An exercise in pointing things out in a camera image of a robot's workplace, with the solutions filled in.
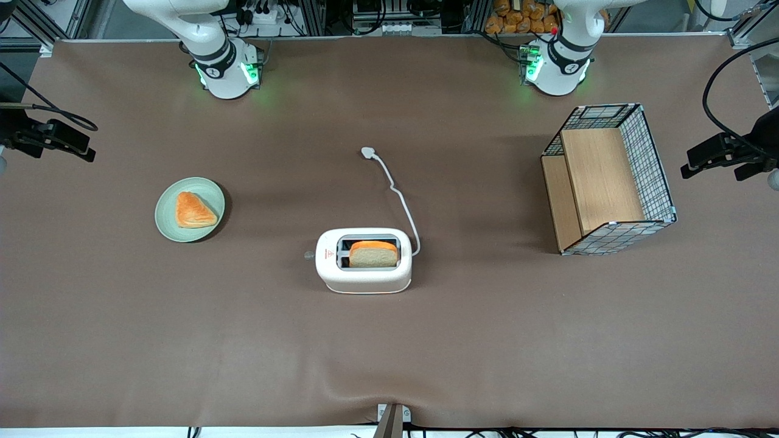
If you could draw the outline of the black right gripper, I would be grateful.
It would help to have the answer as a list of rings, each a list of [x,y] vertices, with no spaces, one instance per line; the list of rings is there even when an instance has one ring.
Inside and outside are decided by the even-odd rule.
[[[1,144],[11,150],[25,153],[31,158],[40,159],[44,147],[30,142],[13,139],[17,133],[32,127],[24,105],[1,105]],[[70,153],[83,161],[92,163],[96,152],[89,146],[90,137],[57,119],[45,123],[45,147]]]

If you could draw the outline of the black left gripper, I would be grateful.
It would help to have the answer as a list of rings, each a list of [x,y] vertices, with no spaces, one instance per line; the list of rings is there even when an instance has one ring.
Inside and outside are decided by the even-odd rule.
[[[738,182],[777,169],[778,107],[756,120],[752,127],[752,146],[756,149],[756,162],[745,163],[735,169],[735,178]],[[688,161],[680,169],[682,178],[692,178],[713,167],[742,164],[738,156],[741,147],[741,141],[726,133],[718,133],[710,137],[687,150]]]

